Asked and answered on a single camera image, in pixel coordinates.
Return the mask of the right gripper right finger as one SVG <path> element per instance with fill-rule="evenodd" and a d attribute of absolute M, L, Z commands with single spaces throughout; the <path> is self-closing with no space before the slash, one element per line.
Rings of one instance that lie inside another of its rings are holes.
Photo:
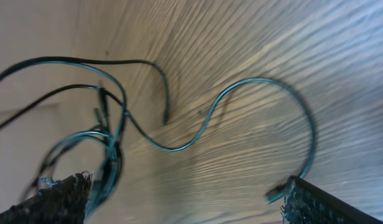
<path fill-rule="evenodd" d="M 289 224 L 383 224 L 297 176 L 288 178 L 281 212 Z"/>

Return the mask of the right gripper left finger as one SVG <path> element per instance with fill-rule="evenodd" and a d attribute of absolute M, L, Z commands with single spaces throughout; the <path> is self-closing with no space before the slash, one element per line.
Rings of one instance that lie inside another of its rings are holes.
<path fill-rule="evenodd" d="M 82 224 L 92 174 L 76 173 L 0 213 L 0 224 Z"/>

